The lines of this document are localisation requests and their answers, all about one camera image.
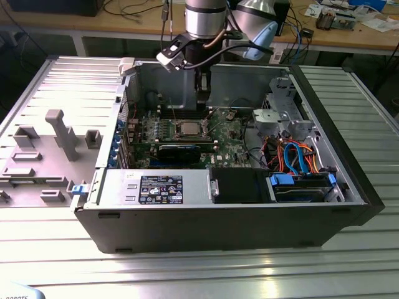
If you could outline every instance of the motherboard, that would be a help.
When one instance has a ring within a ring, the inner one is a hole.
[[[242,118],[236,113],[228,108],[203,113],[158,110],[131,120],[133,168],[250,168]]]

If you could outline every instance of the side panel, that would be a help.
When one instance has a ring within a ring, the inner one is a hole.
[[[105,253],[321,246],[366,206],[75,210]]]
[[[319,122],[320,127],[323,129],[327,139],[330,141],[334,151],[337,153],[338,158],[344,165],[344,168],[354,183],[358,193],[368,204],[369,209],[367,209],[366,213],[351,223],[352,225],[363,225],[383,210],[383,202],[368,180],[363,169],[360,167],[345,140],[342,138],[338,128],[331,120],[330,115],[327,113],[316,92],[310,85],[308,78],[298,66],[292,67],[292,74],[296,79],[297,90],[300,90],[302,95],[306,98],[317,119],[316,122]]]

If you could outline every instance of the warning label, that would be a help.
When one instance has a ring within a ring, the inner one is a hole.
[[[142,176],[140,204],[182,204],[182,176]]]

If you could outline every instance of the blue latch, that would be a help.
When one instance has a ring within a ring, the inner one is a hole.
[[[125,126],[125,123],[122,120],[117,120],[117,128],[121,129]]]
[[[337,183],[337,179],[335,178],[335,176],[333,174],[329,174],[329,180],[331,185],[335,185]]]
[[[83,184],[83,185],[75,185],[72,188],[73,195],[86,195],[89,193],[90,184]]]
[[[290,174],[273,174],[270,178],[272,186],[295,185],[294,178]]]

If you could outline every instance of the gray plastic part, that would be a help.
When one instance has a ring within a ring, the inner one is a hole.
[[[74,188],[74,186],[75,183],[73,182],[73,180],[70,180],[67,186],[67,194],[71,199],[74,198],[74,195],[72,194],[72,189]]]
[[[4,190],[0,190],[0,200],[3,202],[8,202],[10,195],[8,195]]]
[[[70,142],[72,142],[72,144],[74,146],[76,146],[78,139],[75,135],[74,129],[71,126],[67,126],[66,128],[68,129],[68,136],[69,136]],[[58,147],[61,148],[62,145],[59,143],[58,138],[56,136],[54,137],[54,140],[57,143]]]
[[[43,157],[37,151],[26,151],[23,153],[14,153],[11,157],[14,161],[40,161]]]
[[[4,171],[2,172],[3,176],[10,176],[10,177],[16,177],[16,176],[33,176],[35,174],[35,171],[33,168],[5,168]]]
[[[99,149],[101,147],[101,134],[99,130],[87,130],[85,136],[87,148],[92,149]]]
[[[69,161],[76,161],[78,158],[78,154],[75,150],[75,140],[70,138],[68,134],[68,129],[64,125],[62,118],[64,117],[64,112],[58,109],[50,109],[46,117],[44,118],[46,122],[52,125],[55,134],[57,135],[57,139],[59,144],[61,145],[64,153]]]
[[[44,202],[63,202],[65,200],[60,190],[42,190],[40,198]]]
[[[9,179],[0,179],[1,188],[14,188],[14,184],[10,182]]]
[[[13,137],[23,151],[31,151],[34,148],[31,139],[40,138],[32,126],[20,126]]]
[[[82,180],[92,181],[99,150],[87,148],[84,134],[77,136],[77,139],[76,151],[79,153],[79,160],[73,163],[68,161],[64,150],[57,146],[54,135],[42,135],[38,139],[32,139],[35,150],[42,155],[40,161],[14,161],[12,159],[13,154],[21,152],[21,149],[16,147],[3,169],[33,168],[35,175],[27,177],[31,178],[27,180],[21,177],[0,177],[0,189],[5,190],[12,198],[8,203],[0,201],[0,208],[70,206],[72,197],[67,195],[66,187],[51,187],[46,183],[46,180],[66,177],[68,181],[72,180],[76,184],[79,184]],[[60,189],[65,196],[65,201],[44,202],[40,198],[43,189]]]
[[[66,187],[68,186],[68,180],[65,176],[61,178],[46,179],[46,184],[50,187]]]

